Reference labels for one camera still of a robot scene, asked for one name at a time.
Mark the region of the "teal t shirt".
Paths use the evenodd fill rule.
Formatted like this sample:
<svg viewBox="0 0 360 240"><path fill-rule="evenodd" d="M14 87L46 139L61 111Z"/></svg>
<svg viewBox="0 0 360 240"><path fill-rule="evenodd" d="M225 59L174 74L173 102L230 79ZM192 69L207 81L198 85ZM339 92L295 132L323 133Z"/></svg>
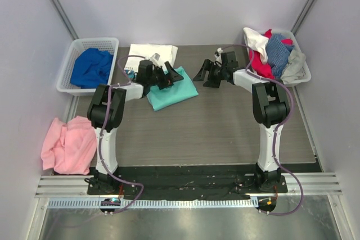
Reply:
<svg viewBox="0 0 360 240"><path fill-rule="evenodd" d="M154 111L194 98L199 95L192 80L182 66L175 69L183 76L183 80L175 82L171 87L160 90L157 85L150 88L147 99Z"/></svg>

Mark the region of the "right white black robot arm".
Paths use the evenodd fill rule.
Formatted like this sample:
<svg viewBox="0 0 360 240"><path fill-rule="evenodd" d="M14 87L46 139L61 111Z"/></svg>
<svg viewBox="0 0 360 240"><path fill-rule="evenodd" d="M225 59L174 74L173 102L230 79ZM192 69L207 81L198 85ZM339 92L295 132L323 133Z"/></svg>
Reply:
<svg viewBox="0 0 360 240"><path fill-rule="evenodd" d="M280 138L291 112L287 88L280 81L260 77L248 67L240 68L234 52L217 56L216 61L204 60L193 81L202 81L208 88L219 88L222 81L227 81L252 94L253 115L260 129L254 185L258 191L267 192L281 182Z"/></svg>

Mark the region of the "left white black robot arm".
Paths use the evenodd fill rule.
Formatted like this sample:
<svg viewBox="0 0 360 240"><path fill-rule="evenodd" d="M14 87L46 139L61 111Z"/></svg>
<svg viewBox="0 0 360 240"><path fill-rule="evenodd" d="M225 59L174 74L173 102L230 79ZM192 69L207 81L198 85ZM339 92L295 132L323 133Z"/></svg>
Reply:
<svg viewBox="0 0 360 240"><path fill-rule="evenodd" d="M153 86L163 90L184 79L168 61L165 62L165 68L166 71L151 60L142 60L138 71L129 78L128 83L100 84L96 88L87 111L87 118L97 139L96 171L93 177L85 179L88 194L114 194L122 184L143 189L140 183L120 179L116 159L116 134L123 119L126 101L145 97Z"/></svg>

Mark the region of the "folded white t shirt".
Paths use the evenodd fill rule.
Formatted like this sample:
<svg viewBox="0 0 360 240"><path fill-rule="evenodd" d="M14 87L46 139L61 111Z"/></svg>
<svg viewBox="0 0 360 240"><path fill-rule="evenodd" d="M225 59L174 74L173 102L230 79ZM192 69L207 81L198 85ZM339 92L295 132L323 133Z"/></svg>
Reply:
<svg viewBox="0 0 360 240"><path fill-rule="evenodd" d="M137 72L141 60L150 60L150 57L154 53L158 53L160 55L161 67L164 72L167 72L165 62L169 61L173 67L177 52L178 47L173 45L131 44L128 53L129 57L126 59L124 65L124 71L126 72L126 70L133 70Z"/></svg>

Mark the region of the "white crumpled shirt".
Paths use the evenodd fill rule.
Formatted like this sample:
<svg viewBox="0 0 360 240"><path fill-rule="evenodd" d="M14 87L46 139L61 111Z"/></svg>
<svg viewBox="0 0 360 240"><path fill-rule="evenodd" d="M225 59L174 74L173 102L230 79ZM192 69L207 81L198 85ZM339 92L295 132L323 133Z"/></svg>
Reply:
<svg viewBox="0 0 360 240"><path fill-rule="evenodd" d="M269 38L248 27L243 28L243 32L246 45L249 46L253 51L258 52L260 54L261 63L266 64L268 62L266 46L268 44Z"/></svg>

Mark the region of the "red shirt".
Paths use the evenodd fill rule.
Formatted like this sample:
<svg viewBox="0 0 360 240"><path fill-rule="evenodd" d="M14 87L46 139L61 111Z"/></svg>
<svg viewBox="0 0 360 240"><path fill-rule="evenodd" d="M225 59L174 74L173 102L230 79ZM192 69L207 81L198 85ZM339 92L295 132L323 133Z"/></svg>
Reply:
<svg viewBox="0 0 360 240"><path fill-rule="evenodd" d="M272 33L272 30L269 29L263 34L263 36L270 38L272 36L272 34L275 34L275 33ZM274 77L274 75L272 74L270 65L268 63L266 63L266 64L261 63L260 54L258 52L249 51L248 54L249 54L250 60L252 57L254 58L251 63L251 67L258 75L260 75L262 77L270 78L270 79L276 79Z"/></svg>

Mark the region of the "blue checkered shirt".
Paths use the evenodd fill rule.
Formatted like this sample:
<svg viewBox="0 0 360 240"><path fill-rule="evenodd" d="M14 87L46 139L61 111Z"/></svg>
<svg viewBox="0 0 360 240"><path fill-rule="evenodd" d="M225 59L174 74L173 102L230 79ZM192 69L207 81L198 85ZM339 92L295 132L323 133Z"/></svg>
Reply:
<svg viewBox="0 0 360 240"><path fill-rule="evenodd" d="M266 46L268 56L267 63L270 65L275 78L280 78L289 61L289 55L294 49L293 40L282 34L275 33L269 38Z"/></svg>

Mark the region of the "grey shirt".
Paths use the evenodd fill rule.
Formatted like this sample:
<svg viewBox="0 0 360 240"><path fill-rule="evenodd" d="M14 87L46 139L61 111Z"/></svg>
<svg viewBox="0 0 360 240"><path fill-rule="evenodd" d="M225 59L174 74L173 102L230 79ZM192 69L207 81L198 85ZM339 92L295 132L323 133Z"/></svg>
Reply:
<svg viewBox="0 0 360 240"><path fill-rule="evenodd" d="M293 49L288 57L288 63L282 72L281 80L285 84L290 84L300 79L303 76L302 68L305 61L305 54Z"/></svg>

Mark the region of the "right white plastic basket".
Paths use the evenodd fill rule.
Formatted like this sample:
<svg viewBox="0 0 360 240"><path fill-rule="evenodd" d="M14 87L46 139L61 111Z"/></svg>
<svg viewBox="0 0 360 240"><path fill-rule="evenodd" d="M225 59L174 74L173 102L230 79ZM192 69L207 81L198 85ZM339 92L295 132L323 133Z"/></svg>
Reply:
<svg viewBox="0 0 360 240"><path fill-rule="evenodd" d="M287 38L291 38L291 39L293 40L293 42L294 42L294 49L297 50L297 51L302 52L301 49L300 49L300 47L299 47L299 45L298 45L298 43L297 43L297 41L296 41L296 39L295 39L295 36L294 36L294 34L293 34L292 32L287 31L287 30L273 30L273 29L271 29L271 30L272 30L272 33L279 33L279 34L284 35L284 36L287 37ZM261 35L263 35L266 31L257 31L257 32L259 32ZM310 79L311 79L311 73L310 73L310 71L309 71L309 68L308 68L308 66L307 66L306 61L305 61L304 65L303 65L302 73L303 73L303 76L302 76L300 79L295 80L293 83L285 84L285 85L286 85L287 87L294 87L294 86L296 86L296 85L298 85L298 84L300 84L300 83L305 83L305 82L310 81Z"/></svg>

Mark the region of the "pink t shirt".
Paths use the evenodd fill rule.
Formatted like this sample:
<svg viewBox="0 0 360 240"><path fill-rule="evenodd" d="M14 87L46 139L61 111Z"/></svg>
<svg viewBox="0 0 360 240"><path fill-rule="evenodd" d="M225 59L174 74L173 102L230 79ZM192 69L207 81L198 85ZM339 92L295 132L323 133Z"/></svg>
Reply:
<svg viewBox="0 0 360 240"><path fill-rule="evenodd" d="M95 131L87 118L77 116L65 123L56 117L42 145L42 169L66 175L87 175L96 149Z"/></svg>

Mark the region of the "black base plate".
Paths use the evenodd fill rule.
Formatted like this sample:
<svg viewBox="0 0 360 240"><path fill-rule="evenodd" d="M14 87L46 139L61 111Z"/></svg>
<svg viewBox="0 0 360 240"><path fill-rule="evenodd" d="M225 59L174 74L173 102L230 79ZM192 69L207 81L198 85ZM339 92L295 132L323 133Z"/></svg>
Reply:
<svg viewBox="0 0 360 240"><path fill-rule="evenodd" d="M85 182L89 195L122 195L127 200L242 200L255 193L287 193L285 178L258 187L254 174L254 165L133 166L118 170L128 184L115 184L113 178L102 184L95 176Z"/></svg>

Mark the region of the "left corner metal post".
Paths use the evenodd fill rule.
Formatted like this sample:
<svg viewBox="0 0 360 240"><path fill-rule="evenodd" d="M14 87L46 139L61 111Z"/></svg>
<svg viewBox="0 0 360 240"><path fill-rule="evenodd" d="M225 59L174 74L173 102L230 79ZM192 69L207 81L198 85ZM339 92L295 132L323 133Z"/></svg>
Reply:
<svg viewBox="0 0 360 240"><path fill-rule="evenodd" d="M76 33L72 23L70 22L69 17L67 16L60 0L50 0L54 9L56 10L57 14L59 15L65 29L69 33L69 35L72 37L73 40L78 39L79 36Z"/></svg>

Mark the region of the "aluminium frame rail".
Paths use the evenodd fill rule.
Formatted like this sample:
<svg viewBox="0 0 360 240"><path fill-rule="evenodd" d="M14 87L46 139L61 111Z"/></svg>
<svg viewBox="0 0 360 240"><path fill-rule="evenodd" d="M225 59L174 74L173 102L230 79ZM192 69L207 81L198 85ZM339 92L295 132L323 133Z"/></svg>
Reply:
<svg viewBox="0 0 360 240"><path fill-rule="evenodd" d="M304 195L342 195L334 173L296 173ZM35 192L36 198L89 197L85 175L42 176Z"/></svg>

